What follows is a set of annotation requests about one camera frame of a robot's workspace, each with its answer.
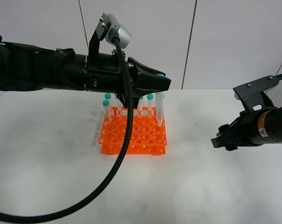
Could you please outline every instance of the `orange test tube rack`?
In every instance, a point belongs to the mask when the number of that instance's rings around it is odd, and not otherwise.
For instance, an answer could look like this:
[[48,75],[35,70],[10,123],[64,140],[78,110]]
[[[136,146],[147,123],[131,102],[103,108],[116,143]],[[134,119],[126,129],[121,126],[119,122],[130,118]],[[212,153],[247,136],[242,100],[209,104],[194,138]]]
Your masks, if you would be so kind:
[[[104,117],[99,144],[102,145],[101,153],[105,155],[119,154],[126,131],[127,109],[118,111],[112,107],[110,118]],[[158,126],[155,107],[149,112],[147,107],[142,111],[134,110],[131,140],[127,154],[165,154],[167,145],[165,133],[165,119]]]

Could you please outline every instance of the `white tabletop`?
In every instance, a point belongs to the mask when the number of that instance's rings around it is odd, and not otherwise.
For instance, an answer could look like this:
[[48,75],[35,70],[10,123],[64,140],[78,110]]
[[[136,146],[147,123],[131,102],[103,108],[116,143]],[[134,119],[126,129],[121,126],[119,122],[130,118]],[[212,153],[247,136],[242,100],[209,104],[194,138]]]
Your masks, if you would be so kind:
[[[43,215],[91,193],[116,156],[97,144],[103,94],[0,98],[0,211]],[[128,155],[90,205],[53,224],[282,224],[282,144],[213,149],[242,111],[230,90],[165,93],[166,155]]]

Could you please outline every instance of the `orange sticker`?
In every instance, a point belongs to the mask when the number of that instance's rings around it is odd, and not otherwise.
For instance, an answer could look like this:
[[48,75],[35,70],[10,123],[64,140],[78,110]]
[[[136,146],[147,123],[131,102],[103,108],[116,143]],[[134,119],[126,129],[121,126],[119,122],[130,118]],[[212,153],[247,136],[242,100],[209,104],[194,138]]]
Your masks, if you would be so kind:
[[259,133],[262,137],[268,137],[268,134],[265,130],[265,118],[267,116],[267,114],[269,113],[270,111],[266,111],[264,112],[260,118],[259,118],[259,121],[258,121],[258,130],[259,130]]

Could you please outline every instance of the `test tube rack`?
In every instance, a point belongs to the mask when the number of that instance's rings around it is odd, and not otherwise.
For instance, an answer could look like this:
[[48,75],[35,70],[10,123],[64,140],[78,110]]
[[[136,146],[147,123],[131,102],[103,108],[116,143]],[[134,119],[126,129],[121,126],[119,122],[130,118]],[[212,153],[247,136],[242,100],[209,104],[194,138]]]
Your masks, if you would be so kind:
[[[119,154],[126,130],[127,109],[121,111],[112,107],[110,118],[104,117],[99,144],[102,145],[101,153],[105,155]],[[156,120],[155,107],[148,111],[134,110],[131,140],[127,154],[165,154],[167,145],[165,133],[165,119],[161,126]]]

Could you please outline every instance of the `green cap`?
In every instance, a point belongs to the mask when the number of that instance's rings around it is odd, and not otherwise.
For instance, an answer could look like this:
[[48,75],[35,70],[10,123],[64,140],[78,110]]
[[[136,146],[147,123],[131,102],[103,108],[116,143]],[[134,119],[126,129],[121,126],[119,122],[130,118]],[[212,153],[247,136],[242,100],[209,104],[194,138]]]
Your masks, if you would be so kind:
[[109,103],[108,100],[104,100],[104,101],[103,101],[103,105],[104,105],[104,106],[108,106],[109,104],[110,104],[110,103]]
[[111,94],[106,93],[106,94],[104,95],[104,98],[105,98],[105,99],[111,99]]
[[147,99],[153,99],[153,94],[148,94]]

